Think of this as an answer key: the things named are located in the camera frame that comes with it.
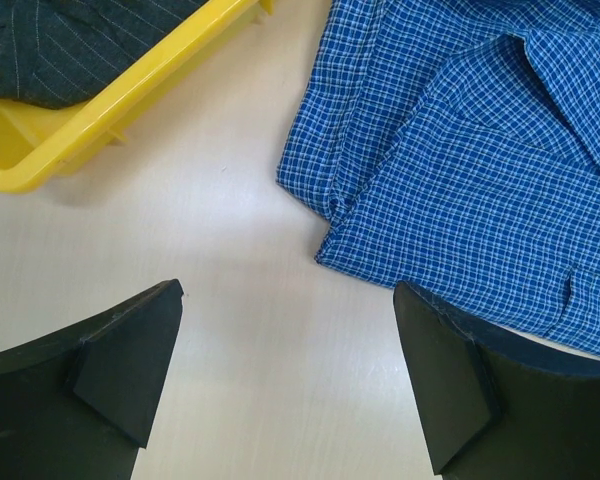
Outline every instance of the clothing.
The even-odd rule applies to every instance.
[[[335,2],[278,172],[318,262],[600,355],[600,2],[373,3]]]
[[[0,0],[0,98],[89,100],[206,0]]]

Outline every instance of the dark striped fabric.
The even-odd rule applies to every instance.
[[[97,95],[206,0],[0,0],[0,98]]]

